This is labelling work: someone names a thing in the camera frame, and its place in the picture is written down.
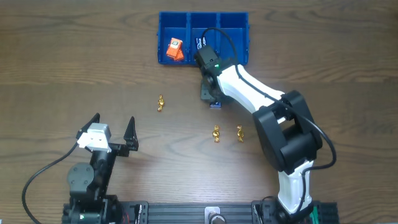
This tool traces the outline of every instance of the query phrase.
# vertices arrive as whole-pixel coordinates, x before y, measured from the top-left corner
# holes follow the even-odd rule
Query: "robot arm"
[[[317,150],[322,147],[320,135],[306,122],[289,113],[286,108],[266,98],[251,85],[271,97],[291,106],[302,116],[313,121],[304,98],[297,91],[284,94],[250,76],[242,65],[237,69],[231,59],[222,60],[210,46],[204,46],[195,54],[209,92],[217,101],[231,97],[253,115],[262,150],[271,165],[279,171],[280,190],[277,204],[285,222],[293,222],[312,212],[309,194],[310,174],[305,174],[305,198],[299,210],[303,194],[302,171],[313,165]],[[282,130],[279,124],[293,120],[295,124]]]

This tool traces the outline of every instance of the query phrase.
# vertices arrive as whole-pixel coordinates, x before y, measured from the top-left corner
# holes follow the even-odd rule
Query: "wooden tabletop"
[[[1,1],[0,220],[31,223],[24,184],[64,155],[96,112],[119,143],[136,118],[139,151],[116,159],[108,190],[121,200],[277,195],[277,172],[251,115],[237,103],[210,110],[200,100],[199,69],[157,63],[159,11],[247,11],[246,70],[275,89],[301,92],[337,148],[334,167],[311,173],[313,199],[338,202],[342,223],[397,221],[397,9],[396,0]],[[41,222],[60,223],[68,170],[89,159],[76,150],[33,181],[27,203]],[[330,159],[325,146],[315,163]]]

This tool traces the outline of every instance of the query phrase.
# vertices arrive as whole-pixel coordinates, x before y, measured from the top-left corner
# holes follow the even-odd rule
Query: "blue tray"
[[[247,12],[159,12],[157,59],[164,65],[196,65],[196,38],[209,27],[223,29],[233,40],[238,60],[245,65],[249,59],[249,24]],[[184,60],[176,62],[166,56],[171,38],[183,41]],[[216,30],[206,33],[206,44],[211,45],[221,58],[234,57],[228,40]]]

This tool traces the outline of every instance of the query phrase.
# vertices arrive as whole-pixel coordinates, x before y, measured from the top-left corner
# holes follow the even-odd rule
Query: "cable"
[[[29,178],[29,180],[26,182],[24,189],[22,190],[22,205],[24,206],[25,212],[26,214],[30,217],[30,219],[32,219],[32,221],[36,224],[40,224],[40,222],[33,216],[33,214],[30,212],[29,208],[27,207],[26,204],[26,191],[27,188],[29,186],[29,184],[41,173],[43,173],[44,171],[46,171],[48,168],[54,166],[55,164],[61,162],[62,160],[64,160],[64,158],[68,157],[73,150],[75,150],[75,148],[77,147],[77,142],[73,145],[73,147],[69,150],[69,152],[67,152],[64,156],[62,156],[61,158],[57,159],[56,161],[50,163],[49,165],[43,167],[41,170],[37,171],[32,177]]]
[[[201,35],[202,43],[203,43],[203,39],[204,39],[204,37],[205,37],[205,33],[206,33],[207,31],[209,31],[209,30],[217,30],[217,31],[219,31],[220,33],[222,33],[222,34],[228,39],[228,41],[229,41],[229,43],[231,44],[231,47],[232,47],[232,49],[233,49],[233,51],[234,51],[234,57],[235,57],[235,64],[234,64],[234,65],[235,65],[235,70],[236,70],[236,73],[238,74],[239,79],[242,79],[242,81],[243,81],[244,83],[246,83],[248,86],[250,86],[251,88],[253,88],[253,89],[256,90],[257,92],[259,92],[260,94],[264,95],[266,98],[272,100],[273,102],[275,102],[276,104],[278,104],[278,105],[280,105],[280,106],[283,106],[284,108],[286,108],[287,111],[293,113],[294,115],[298,116],[299,118],[302,118],[304,121],[306,121],[309,125],[311,125],[314,129],[316,129],[316,130],[318,131],[318,133],[324,138],[324,140],[326,141],[326,143],[328,143],[328,145],[329,145],[329,147],[330,147],[330,151],[331,151],[331,155],[332,155],[332,160],[331,160],[331,162],[329,162],[328,164],[322,165],[322,166],[315,166],[315,167],[306,168],[306,169],[304,169],[304,170],[302,171],[302,173],[301,173],[302,181],[303,181],[303,194],[302,194],[302,196],[301,196],[300,204],[298,205],[298,208],[297,208],[297,211],[296,211],[296,213],[298,213],[298,212],[301,210],[302,206],[303,206],[303,203],[304,203],[304,200],[305,200],[305,193],[306,193],[306,190],[307,190],[307,186],[306,186],[306,183],[305,183],[305,173],[308,172],[308,171],[310,171],[310,170],[327,169],[327,168],[329,168],[329,167],[335,165],[335,163],[336,163],[336,149],[335,149],[335,146],[333,145],[333,143],[332,143],[332,141],[330,140],[330,138],[326,135],[326,133],[323,132],[322,129],[319,128],[319,126],[317,126],[314,122],[312,122],[312,121],[310,121],[308,118],[302,116],[300,113],[298,113],[298,112],[297,112],[295,109],[293,109],[291,106],[289,106],[289,105],[287,105],[287,104],[285,104],[285,103],[283,103],[283,102],[281,102],[281,101],[279,101],[279,100],[273,98],[273,97],[270,96],[269,94],[264,93],[263,91],[259,90],[257,87],[255,87],[253,84],[249,83],[246,79],[244,79],[244,78],[242,77],[242,75],[239,73],[239,69],[238,69],[238,63],[239,63],[239,62],[238,62],[238,54],[236,53],[235,45],[234,45],[232,39],[229,37],[229,35],[228,35],[226,32],[224,32],[223,30],[221,30],[221,29],[219,29],[219,28],[217,28],[217,27],[209,27],[209,28],[205,29],[205,30],[203,31],[202,35]]]

